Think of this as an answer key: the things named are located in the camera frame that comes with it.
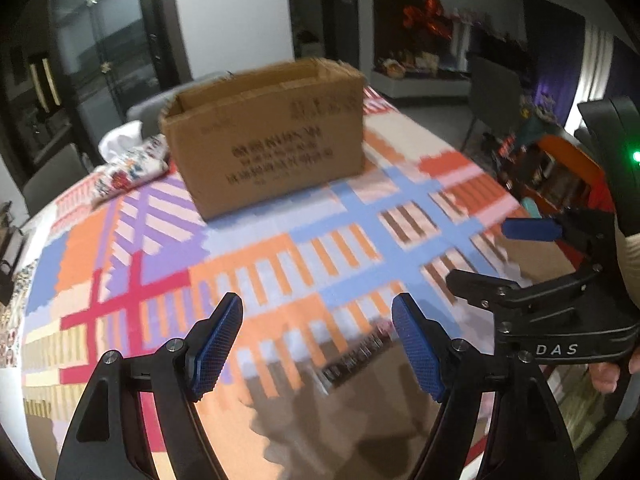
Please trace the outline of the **person right hand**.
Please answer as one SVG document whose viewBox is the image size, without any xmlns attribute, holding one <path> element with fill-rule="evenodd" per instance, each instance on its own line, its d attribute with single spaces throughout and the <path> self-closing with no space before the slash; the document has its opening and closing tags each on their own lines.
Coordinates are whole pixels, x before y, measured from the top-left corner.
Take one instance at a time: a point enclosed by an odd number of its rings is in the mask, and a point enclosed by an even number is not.
<svg viewBox="0 0 640 480">
<path fill-rule="evenodd" d="M 637 374 L 640 370 L 639 349 L 634 350 L 629 358 L 627 368 L 631 375 Z M 613 393 L 616 390 L 620 374 L 622 374 L 620 367 L 614 363 L 591 363 L 588 366 L 588 372 L 593 388 L 604 394 Z"/>
</svg>

